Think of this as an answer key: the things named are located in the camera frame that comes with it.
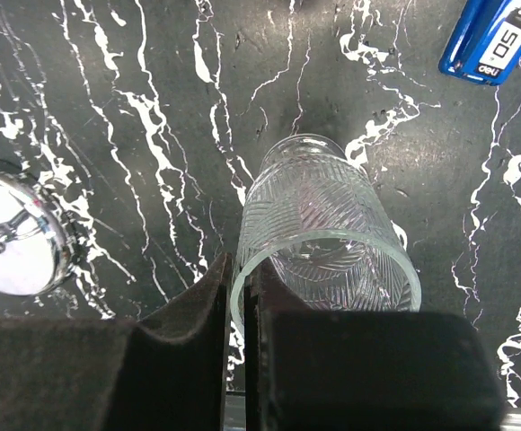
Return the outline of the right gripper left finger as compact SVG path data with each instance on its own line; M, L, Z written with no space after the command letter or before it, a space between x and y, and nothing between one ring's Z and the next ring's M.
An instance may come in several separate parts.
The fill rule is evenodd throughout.
M218 430L232 260L141 321L0 319L0 430Z

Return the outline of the clear ribbed tumbler glass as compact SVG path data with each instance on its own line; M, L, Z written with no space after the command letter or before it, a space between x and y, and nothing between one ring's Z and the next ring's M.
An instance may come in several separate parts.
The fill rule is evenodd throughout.
M420 308L419 277L366 172L324 136L275 144L246 195L230 296L239 331L245 282L262 262L316 310Z

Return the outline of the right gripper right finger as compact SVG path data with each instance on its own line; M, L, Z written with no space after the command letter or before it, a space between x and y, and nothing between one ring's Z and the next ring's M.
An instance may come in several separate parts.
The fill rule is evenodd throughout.
M313 310L268 262L243 299L248 429L500 429L504 400L467 320Z

